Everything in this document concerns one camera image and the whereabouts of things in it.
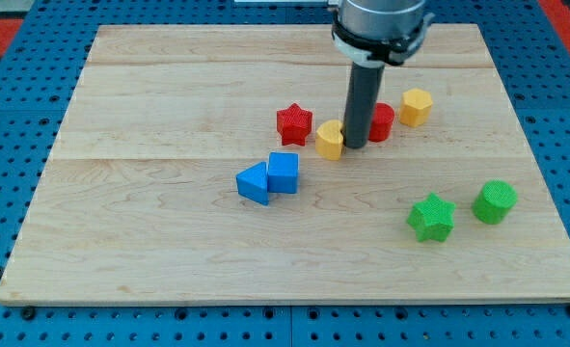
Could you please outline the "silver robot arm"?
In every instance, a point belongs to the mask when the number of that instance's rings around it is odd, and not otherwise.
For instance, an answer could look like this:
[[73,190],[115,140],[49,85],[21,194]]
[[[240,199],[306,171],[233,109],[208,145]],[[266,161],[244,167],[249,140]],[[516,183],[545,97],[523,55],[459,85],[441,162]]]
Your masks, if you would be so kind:
[[334,46],[359,67],[401,66],[421,48],[433,22],[425,6],[425,0],[340,0]]

